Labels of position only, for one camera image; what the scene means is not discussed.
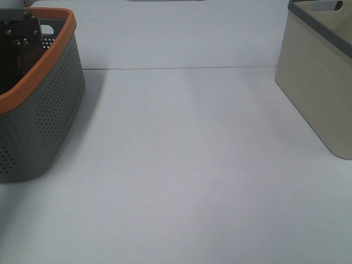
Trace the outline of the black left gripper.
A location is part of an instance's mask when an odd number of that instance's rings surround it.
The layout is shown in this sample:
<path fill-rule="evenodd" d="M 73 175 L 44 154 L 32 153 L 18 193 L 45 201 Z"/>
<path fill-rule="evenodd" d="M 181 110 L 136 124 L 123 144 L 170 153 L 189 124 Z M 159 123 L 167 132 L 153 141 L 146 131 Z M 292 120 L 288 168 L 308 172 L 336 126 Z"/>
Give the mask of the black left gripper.
<path fill-rule="evenodd" d="M 42 39 L 40 20 L 28 8 L 1 9 L 1 93 L 24 76 L 25 42 Z"/>

